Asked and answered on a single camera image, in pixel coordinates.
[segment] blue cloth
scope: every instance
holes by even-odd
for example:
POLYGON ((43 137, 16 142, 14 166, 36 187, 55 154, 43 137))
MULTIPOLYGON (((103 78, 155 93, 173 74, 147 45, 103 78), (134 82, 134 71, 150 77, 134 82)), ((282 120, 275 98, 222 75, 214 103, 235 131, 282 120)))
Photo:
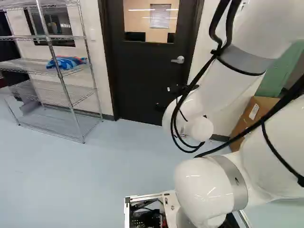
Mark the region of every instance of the blue cloth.
MULTIPOLYGON (((74 67, 81 65, 81 64, 86 64, 86 58, 78 58, 78 57, 61 57, 57 56, 57 61, 59 64, 59 68, 63 70, 70 70, 73 69, 74 67)), ((52 69, 55 68, 55 62, 54 60, 50 60, 47 63, 47 69, 52 69)))

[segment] floor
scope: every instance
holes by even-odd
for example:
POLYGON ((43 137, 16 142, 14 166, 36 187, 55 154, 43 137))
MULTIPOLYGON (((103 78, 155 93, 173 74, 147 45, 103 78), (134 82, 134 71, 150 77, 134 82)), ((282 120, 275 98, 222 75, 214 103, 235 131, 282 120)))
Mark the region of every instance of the floor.
MULTIPOLYGON (((35 132, 17 126, 1 98, 0 148, 3 228, 123 228, 124 197, 173 189, 175 166, 194 156, 161 127, 126 120, 99 124, 86 144, 35 132)), ((245 212, 253 228, 304 224, 304 200, 245 212)))

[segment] door lever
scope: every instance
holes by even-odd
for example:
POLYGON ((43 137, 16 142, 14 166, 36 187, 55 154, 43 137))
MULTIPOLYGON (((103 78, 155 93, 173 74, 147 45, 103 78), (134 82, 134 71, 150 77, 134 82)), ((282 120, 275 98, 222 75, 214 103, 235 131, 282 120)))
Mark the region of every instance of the door lever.
POLYGON ((178 56, 177 59, 172 59, 172 63, 178 63, 178 64, 183 64, 185 62, 185 57, 184 56, 178 56))

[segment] wire shelving unit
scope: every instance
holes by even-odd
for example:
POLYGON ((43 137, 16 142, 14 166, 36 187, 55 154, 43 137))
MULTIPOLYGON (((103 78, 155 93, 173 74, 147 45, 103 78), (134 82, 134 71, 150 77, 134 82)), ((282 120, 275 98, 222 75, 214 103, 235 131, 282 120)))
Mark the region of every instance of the wire shelving unit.
POLYGON ((12 36, 0 36, 0 41, 46 41, 56 68, 46 69, 46 60, 20 58, 0 62, 1 71, 26 73, 38 76, 56 76, 59 82, 30 79, 9 86, 5 94, 5 103, 16 122, 24 127, 71 139, 81 143, 89 132, 103 120, 100 100, 96 87, 95 75, 86 38, 86 31, 82 17, 79 0, 0 0, 0 10, 35 9, 39 14, 44 35, 15 36, 9 17, 6 13, 12 36), (50 35, 44 19, 44 9, 64 7, 77 7, 82 26, 82 36, 50 35), (52 41, 81 39, 87 51, 87 64, 79 65, 70 70, 59 68, 52 41), (90 69, 93 87, 66 85, 64 77, 90 69), (98 113, 83 112, 75 109, 75 105, 85 102, 86 99, 95 97, 98 113))

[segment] white robotic arm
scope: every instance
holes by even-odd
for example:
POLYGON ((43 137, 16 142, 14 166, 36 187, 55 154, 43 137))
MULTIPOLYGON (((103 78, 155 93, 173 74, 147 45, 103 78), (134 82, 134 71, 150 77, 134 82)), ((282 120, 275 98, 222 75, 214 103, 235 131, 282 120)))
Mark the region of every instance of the white robotic arm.
MULTIPOLYGON (((200 87, 180 107, 185 118, 177 114, 178 132, 200 142, 210 138, 213 124, 206 117, 231 104, 294 41, 304 38, 303 12, 301 0, 250 0, 236 18, 232 45, 214 60, 200 87)), ((172 102, 163 117, 167 131, 175 106, 172 102)), ((302 177, 303 114, 302 96, 264 125, 271 144, 302 177)), ((198 228, 218 227, 234 210, 304 197, 298 181, 266 143, 261 126, 246 137, 239 152, 184 161, 175 172, 180 206, 198 228)))
MULTIPOLYGON (((183 102, 180 110, 188 122, 178 114, 179 132, 200 142, 209 139, 213 124, 204 116, 233 103, 294 41, 304 38, 303 12, 301 0, 248 1, 235 19, 232 44, 214 60, 199 88, 183 102)), ((175 106, 173 101, 163 117, 162 125, 167 132, 175 106)))

